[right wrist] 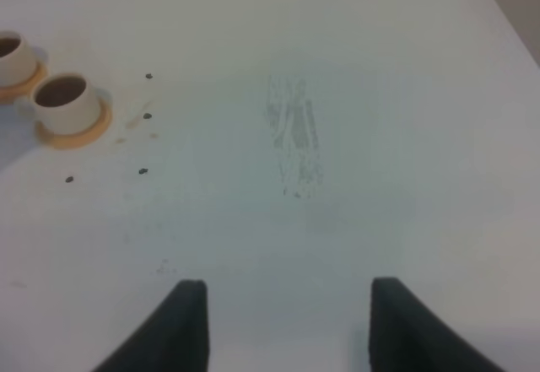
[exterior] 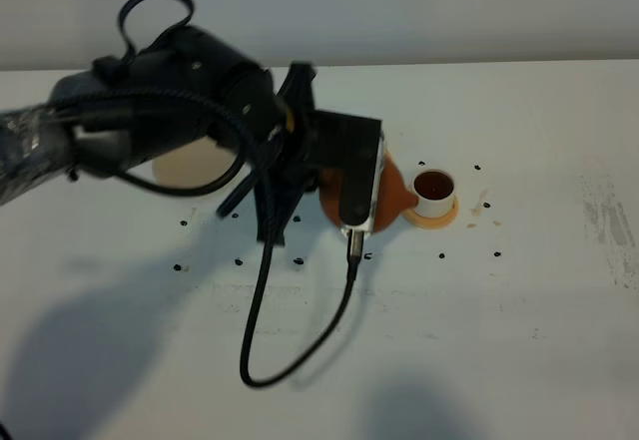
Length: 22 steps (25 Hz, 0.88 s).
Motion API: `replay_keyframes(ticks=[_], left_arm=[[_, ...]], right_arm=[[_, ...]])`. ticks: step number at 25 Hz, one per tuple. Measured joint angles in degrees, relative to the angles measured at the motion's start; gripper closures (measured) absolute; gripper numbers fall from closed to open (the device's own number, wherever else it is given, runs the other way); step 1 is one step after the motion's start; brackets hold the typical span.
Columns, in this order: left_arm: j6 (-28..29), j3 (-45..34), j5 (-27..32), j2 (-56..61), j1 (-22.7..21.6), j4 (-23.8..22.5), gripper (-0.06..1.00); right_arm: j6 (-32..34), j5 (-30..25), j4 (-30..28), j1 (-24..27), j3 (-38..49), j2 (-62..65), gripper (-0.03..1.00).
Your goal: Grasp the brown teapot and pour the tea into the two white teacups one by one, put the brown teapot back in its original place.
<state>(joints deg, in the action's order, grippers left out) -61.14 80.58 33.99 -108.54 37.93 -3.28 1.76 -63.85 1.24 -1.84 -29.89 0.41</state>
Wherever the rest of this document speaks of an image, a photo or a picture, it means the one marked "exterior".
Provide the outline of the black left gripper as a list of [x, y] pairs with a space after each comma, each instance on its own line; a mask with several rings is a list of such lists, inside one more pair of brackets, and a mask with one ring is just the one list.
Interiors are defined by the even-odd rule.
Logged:
[[273, 214], [267, 214], [265, 196], [256, 172], [250, 172], [223, 200], [217, 215], [223, 219], [232, 214], [248, 194], [256, 204], [257, 240], [267, 240], [267, 229], [273, 233], [273, 244], [285, 244], [285, 230], [294, 216], [303, 195], [314, 191], [319, 182], [319, 169], [310, 164], [311, 151], [319, 131], [314, 120], [316, 113], [313, 80], [315, 67], [308, 62], [293, 62], [274, 102], [283, 110], [284, 120], [272, 126], [260, 144], [271, 182]]

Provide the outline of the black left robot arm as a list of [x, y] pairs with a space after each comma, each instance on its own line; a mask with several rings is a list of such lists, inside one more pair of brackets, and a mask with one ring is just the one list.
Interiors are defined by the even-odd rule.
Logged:
[[[259, 240], [282, 244], [320, 177], [309, 162], [314, 75], [310, 65], [294, 64], [275, 87], [268, 70], [213, 35], [173, 26], [144, 50], [97, 59], [61, 79], [46, 103], [2, 114], [1, 200], [79, 172], [184, 198], [234, 183], [219, 215], [253, 195]], [[236, 156], [216, 179], [177, 188], [133, 175], [134, 167], [202, 138]]]

